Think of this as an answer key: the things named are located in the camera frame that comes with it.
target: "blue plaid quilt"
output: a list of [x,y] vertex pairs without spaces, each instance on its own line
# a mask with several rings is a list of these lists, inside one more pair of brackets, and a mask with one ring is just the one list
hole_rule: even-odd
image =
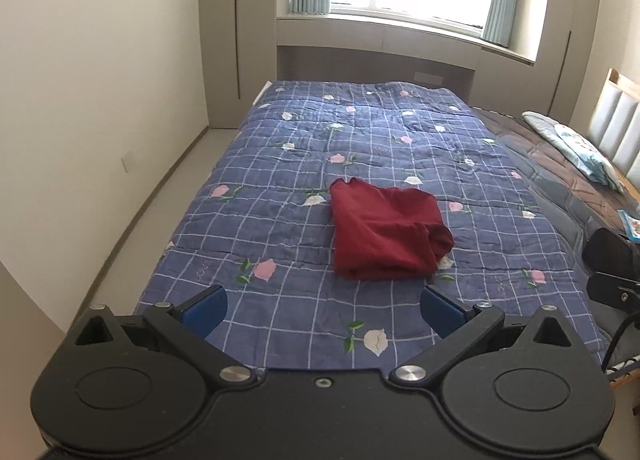
[[[455,247],[428,279],[348,281],[332,267],[328,188],[359,177],[438,199]],[[198,192],[137,310],[222,285],[207,338],[248,366],[381,368],[438,341],[423,286],[507,314],[553,304],[597,355],[605,342],[556,231],[527,181],[448,90],[413,84],[277,82]]]

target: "floor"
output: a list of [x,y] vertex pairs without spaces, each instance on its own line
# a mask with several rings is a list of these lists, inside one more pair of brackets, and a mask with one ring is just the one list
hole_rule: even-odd
[[[212,129],[198,142],[138,222],[94,302],[107,304],[117,315],[132,313],[174,228],[235,135],[232,129]],[[640,460],[640,426],[632,414],[640,404],[640,382],[615,394],[616,413],[602,449],[611,460]]]

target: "red garment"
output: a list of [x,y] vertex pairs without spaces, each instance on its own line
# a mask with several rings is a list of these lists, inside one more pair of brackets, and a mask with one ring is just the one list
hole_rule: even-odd
[[433,274],[453,248],[436,198],[419,189],[380,189],[357,178],[330,187],[335,273],[348,279]]

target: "headboard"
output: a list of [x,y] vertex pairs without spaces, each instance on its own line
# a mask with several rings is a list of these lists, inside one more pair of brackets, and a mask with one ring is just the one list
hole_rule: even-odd
[[587,138],[609,158],[623,185],[640,201],[640,85],[610,69]]

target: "wall switch plate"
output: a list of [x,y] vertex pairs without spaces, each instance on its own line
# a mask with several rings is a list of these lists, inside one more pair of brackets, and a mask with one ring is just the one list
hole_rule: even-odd
[[127,173],[130,173],[137,163],[136,156],[133,154],[133,151],[127,151],[120,160],[122,161],[122,166]]
[[433,86],[442,86],[442,77],[440,77],[439,75],[415,72],[414,81],[424,82],[425,84],[432,84]]

